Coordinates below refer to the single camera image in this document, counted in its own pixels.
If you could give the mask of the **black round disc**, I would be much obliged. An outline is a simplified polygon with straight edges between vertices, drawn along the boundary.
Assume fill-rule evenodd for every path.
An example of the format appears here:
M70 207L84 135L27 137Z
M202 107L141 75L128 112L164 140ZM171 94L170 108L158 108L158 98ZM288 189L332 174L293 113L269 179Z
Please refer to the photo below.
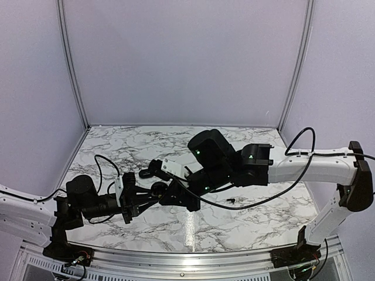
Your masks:
M158 181L151 186L151 196L157 199L162 198L168 189L168 185L164 182Z

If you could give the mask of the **black earbud charging case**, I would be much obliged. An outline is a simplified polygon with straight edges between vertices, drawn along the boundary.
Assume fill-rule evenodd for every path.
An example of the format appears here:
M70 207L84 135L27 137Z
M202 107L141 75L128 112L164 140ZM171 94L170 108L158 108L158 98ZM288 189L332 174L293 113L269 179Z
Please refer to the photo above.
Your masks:
M149 179L151 177L154 177L154 173L150 171L149 169L140 170L138 175L141 179Z

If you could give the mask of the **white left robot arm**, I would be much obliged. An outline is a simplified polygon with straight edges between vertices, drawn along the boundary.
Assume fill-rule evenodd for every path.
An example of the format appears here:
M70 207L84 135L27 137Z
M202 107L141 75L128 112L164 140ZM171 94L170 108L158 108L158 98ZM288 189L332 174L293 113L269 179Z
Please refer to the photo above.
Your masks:
M63 261L70 260L74 248L67 232L91 225L105 224L116 216L129 224L133 218L158 204L166 184L156 182L149 188L138 186L133 172L117 173L105 194L93 179L81 174L46 197L18 193L1 187L1 231L52 251Z

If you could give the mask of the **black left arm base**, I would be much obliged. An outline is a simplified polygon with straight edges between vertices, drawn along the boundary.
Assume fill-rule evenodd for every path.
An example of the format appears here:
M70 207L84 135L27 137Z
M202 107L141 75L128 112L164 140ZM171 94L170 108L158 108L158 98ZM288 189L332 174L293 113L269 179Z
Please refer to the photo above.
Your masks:
M83 257L83 260L79 262L84 266L90 266L93 252L92 248L69 243L66 231L63 228L53 227L50 243L44 247L42 254L66 263L72 263L79 257Z

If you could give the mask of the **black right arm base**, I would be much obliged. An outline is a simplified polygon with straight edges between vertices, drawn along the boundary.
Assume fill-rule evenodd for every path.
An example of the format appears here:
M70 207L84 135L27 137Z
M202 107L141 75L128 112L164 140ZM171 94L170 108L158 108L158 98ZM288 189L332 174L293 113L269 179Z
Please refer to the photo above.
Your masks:
M306 226L298 232L297 243L294 246L273 249L270 252L274 268L297 265L321 257L320 245L310 245L305 238Z

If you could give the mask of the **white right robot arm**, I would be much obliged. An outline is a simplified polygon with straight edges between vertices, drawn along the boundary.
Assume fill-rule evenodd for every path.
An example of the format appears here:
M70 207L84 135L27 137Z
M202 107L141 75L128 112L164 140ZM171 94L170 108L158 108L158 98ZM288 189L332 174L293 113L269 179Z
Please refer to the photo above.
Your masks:
M184 205L196 211L204 195L224 185L233 187L266 186L270 183L300 181L337 185L336 193L323 210L298 234L290 257L303 262L348 216L369 208L374 201L373 176L358 142L346 148L303 150L270 144L249 144L235 150L220 131L205 130L194 136L188 148L201 165L191 172L176 162L164 159L161 170L172 182L166 194L168 205Z

